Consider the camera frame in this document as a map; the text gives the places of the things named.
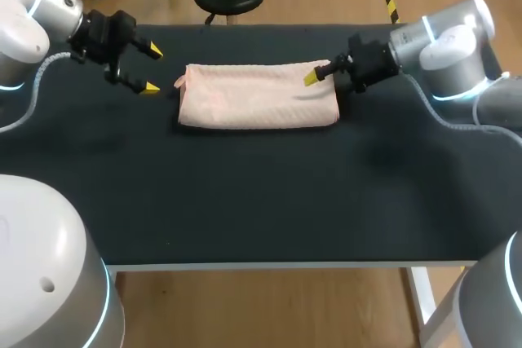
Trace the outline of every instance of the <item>wooden floor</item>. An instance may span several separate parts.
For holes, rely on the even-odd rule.
[[[410,22],[456,1],[396,5],[402,21]],[[503,68],[522,73],[522,0],[485,1]],[[86,7],[122,8],[145,24],[201,24],[206,18],[192,0],[86,0]],[[265,0],[234,23],[386,24],[389,16],[384,0]],[[459,273],[457,267],[430,268],[437,301]],[[398,269],[133,273],[119,283],[125,348],[417,346],[409,289]],[[452,338],[446,346],[459,345]]]

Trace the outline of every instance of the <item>folded towel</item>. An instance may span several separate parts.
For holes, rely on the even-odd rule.
[[[283,65],[187,66],[179,123],[223,130],[328,126],[338,120],[334,79],[306,87],[304,77],[328,60]]]

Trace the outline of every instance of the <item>cable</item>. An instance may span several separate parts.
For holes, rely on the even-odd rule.
[[[511,130],[507,130],[506,128],[502,128],[501,126],[475,126],[472,124],[451,124],[444,120],[439,114],[435,111],[435,109],[431,106],[430,101],[428,101],[426,95],[424,94],[424,91],[422,91],[422,87],[417,83],[414,77],[411,75],[405,74],[406,79],[408,79],[412,85],[414,85],[415,90],[417,91],[418,95],[421,97],[422,102],[424,103],[424,106],[426,106],[427,111],[431,114],[431,116],[442,126],[449,128],[451,130],[480,130],[483,132],[497,132],[499,134],[504,134],[505,136],[508,136],[513,141],[515,141],[521,148],[522,148],[522,139],[519,135],[517,135],[515,132]]]
[[[43,63],[40,65],[40,68],[36,72],[36,77],[34,77],[33,82],[33,93],[31,95],[31,101],[29,102],[29,107],[27,108],[27,112],[15,122],[12,122],[8,126],[0,127],[0,134],[7,132],[9,130],[14,130],[15,128],[18,128],[19,126],[22,126],[34,113],[34,109],[36,108],[36,102],[38,100],[38,89],[40,88],[40,81],[42,80],[43,73],[46,71],[47,67],[58,59],[67,59],[71,57],[71,54],[69,52],[60,52],[55,55],[49,56],[47,59],[43,61]]]

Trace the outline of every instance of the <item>yellow gripper fingertip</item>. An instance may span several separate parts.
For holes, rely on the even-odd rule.
[[[319,79],[317,79],[316,70],[313,69],[306,77],[304,77],[304,85],[311,86],[314,83],[318,83]]]
[[[159,48],[154,44],[154,42],[150,42],[150,49],[158,53],[161,57],[163,57],[163,53],[159,50]]]
[[[160,89],[153,85],[151,82],[147,82],[145,85],[145,90],[143,90],[140,94],[141,95],[153,95],[156,93],[159,93]]]

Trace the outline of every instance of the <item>black table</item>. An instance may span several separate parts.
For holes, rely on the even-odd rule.
[[[124,69],[162,88],[135,96],[100,67],[60,60],[37,110],[1,135],[0,172],[49,184],[76,207],[109,265],[477,260],[520,226],[522,152],[498,134],[439,126],[405,77],[347,95],[338,124],[208,131],[176,125],[186,64],[331,58],[386,26],[140,28],[163,50]],[[487,74],[499,67],[484,50]],[[29,88],[2,92],[8,123]]]

